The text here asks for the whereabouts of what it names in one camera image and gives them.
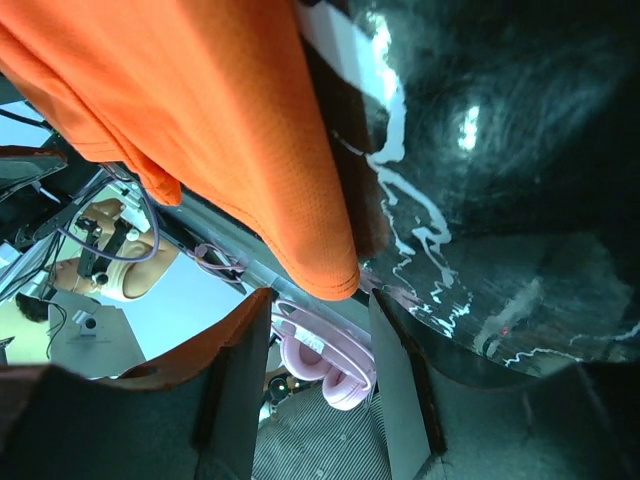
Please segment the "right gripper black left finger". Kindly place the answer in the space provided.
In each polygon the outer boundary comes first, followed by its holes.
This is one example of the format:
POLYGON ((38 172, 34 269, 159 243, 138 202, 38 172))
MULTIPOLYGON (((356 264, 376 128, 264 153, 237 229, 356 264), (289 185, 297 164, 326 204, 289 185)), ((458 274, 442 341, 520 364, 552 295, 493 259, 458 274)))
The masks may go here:
POLYGON ((247 479, 272 293, 115 379, 54 365, 1 371, 5 479, 247 479))

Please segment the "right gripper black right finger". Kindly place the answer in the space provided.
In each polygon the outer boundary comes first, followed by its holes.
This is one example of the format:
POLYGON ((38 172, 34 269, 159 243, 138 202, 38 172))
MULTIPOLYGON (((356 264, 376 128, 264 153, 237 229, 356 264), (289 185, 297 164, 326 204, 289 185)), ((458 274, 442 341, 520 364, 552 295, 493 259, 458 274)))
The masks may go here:
POLYGON ((639 367, 577 363, 534 378, 408 319, 386 293, 369 322, 396 479, 635 479, 639 367))

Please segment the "orange t shirt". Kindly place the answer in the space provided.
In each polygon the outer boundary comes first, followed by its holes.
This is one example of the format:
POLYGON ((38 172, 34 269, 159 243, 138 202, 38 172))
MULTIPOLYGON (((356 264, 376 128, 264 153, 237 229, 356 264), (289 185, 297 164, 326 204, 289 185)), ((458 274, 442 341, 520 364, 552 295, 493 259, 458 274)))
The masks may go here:
POLYGON ((325 301, 360 273, 290 1, 5 1, 1 70, 88 161, 189 189, 325 301))

